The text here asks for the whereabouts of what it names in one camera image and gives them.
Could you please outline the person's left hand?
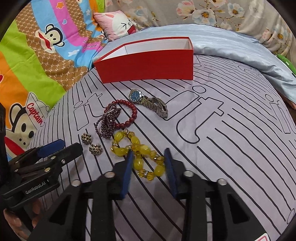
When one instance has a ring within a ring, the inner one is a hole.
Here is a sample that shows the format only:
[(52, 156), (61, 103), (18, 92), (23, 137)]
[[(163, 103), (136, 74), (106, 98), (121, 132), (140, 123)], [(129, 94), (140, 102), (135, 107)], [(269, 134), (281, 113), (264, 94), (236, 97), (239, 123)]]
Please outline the person's left hand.
[[(33, 219), (32, 219), (32, 226), (33, 228), (36, 227), (39, 220), (43, 217), (42, 213), (42, 204), (39, 199), (33, 201), (30, 204), (30, 207), (33, 212)], [(8, 211), (7, 209), (4, 209), (4, 218), (8, 222), (9, 226), (12, 228), (14, 233), (21, 239), (21, 240), (27, 240), (29, 237), (29, 233), (25, 231), (25, 228), (23, 227), (22, 221), (12, 212)]]

